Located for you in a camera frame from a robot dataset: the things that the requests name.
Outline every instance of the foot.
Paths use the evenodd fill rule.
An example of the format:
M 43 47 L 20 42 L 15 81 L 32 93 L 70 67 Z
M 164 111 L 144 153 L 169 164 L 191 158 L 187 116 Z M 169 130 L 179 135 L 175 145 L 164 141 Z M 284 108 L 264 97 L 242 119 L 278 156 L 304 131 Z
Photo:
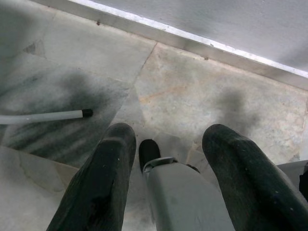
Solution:
M 153 140 L 144 140 L 139 146 L 139 162 L 141 172 L 146 163 L 160 158 L 160 151 L 157 143 Z

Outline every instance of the marble floor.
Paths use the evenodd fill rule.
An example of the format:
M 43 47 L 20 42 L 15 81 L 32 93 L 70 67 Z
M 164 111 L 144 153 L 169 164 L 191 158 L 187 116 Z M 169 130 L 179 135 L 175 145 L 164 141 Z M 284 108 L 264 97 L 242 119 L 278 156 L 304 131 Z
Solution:
M 201 149 L 214 123 L 255 141 L 275 164 L 308 159 L 306 91 L 28 0 L 1 0 L 0 20 L 1 115 L 94 111 L 0 125 L 0 208 L 11 207 L 0 209 L 2 230 L 44 230 L 73 174 L 117 122 L 133 127 L 138 144 L 154 139 L 162 156 L 198 167 L 217 190 Z M 138 154 L 123 230 L 155 230 Z

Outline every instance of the white wall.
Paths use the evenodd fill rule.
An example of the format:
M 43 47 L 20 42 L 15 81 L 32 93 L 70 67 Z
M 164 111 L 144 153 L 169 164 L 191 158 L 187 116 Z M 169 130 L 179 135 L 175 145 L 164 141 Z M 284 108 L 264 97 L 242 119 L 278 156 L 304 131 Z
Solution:
M 307 0 L 94 0 L 308 71 Z

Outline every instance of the baseboard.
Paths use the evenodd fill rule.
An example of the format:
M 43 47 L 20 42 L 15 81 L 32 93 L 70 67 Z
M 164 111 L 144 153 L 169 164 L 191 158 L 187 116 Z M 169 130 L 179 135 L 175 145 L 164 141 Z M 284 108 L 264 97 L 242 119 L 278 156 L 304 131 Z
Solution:
M 308 90 L 308 72 L 238 50 L 90 0 L 33 0 L 80 17 L 153 39 L 276 81 Z

